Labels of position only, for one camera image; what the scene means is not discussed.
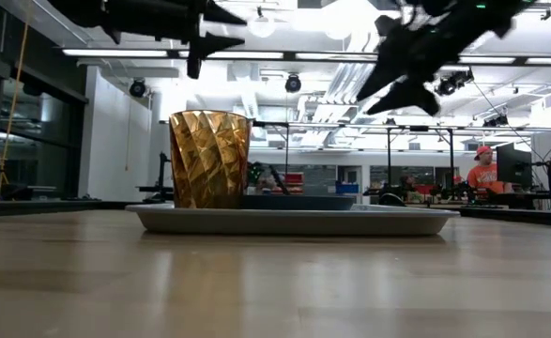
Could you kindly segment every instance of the orange shirt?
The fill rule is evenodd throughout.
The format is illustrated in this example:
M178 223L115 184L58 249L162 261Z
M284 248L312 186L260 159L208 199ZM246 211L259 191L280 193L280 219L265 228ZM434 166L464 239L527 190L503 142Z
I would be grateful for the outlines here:
M495 193L504 192L504 183L497 181L497 164L478 165L469 171L467 182L473 188L490 189Z

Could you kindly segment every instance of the computer monitor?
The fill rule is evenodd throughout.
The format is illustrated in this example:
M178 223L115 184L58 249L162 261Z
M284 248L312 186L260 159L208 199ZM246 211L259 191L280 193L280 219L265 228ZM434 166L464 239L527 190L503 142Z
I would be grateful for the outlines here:
M531 187L531 176L531 153L513 144L497 147L497 180Z

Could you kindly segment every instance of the yellow cable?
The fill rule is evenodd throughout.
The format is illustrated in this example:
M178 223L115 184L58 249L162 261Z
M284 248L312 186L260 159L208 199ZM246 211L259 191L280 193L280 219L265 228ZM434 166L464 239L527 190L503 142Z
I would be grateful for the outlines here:
M2 157L0 158L0 170L2 173L2 176L0 176L0 193L2 192L2 184L5 180L8 184L8 178L6 176L6 173L4 173L4 164L6 163L6 157L8 154L8 145L9 145L9 137L10 132L12 130L12 117L14 117L14 111L16 110L16 100L19 97L19 83L21 81L21 71L23 70L23 60L24 60L24 47L27 42L27 33L29 31L29 20L31 19L31 9L33 0L29 0L27 2L27 14L26 19L24 21L24 30L23 30L23 41L21 42L21 54L19 56L19 65L16 68L16 81L14 83L15 89L14 89L14 95L12 96L12 105L10 106L10 115L8 117L8 127L6 128L6 139L4 140L4 152L2 153Z

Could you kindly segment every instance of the gold faceted glass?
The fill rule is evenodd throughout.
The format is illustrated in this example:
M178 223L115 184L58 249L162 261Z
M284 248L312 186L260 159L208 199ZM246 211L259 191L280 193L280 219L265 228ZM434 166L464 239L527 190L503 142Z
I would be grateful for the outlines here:
M185 111L170 117L175 204L237 208L246 186L252 121L219 111Z

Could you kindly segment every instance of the table surface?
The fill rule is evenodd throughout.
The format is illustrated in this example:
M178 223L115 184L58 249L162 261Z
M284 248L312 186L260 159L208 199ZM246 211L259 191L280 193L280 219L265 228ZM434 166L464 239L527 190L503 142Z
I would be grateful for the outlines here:
M0 218L0 337L551 337L551 227L201 238L124 211Z

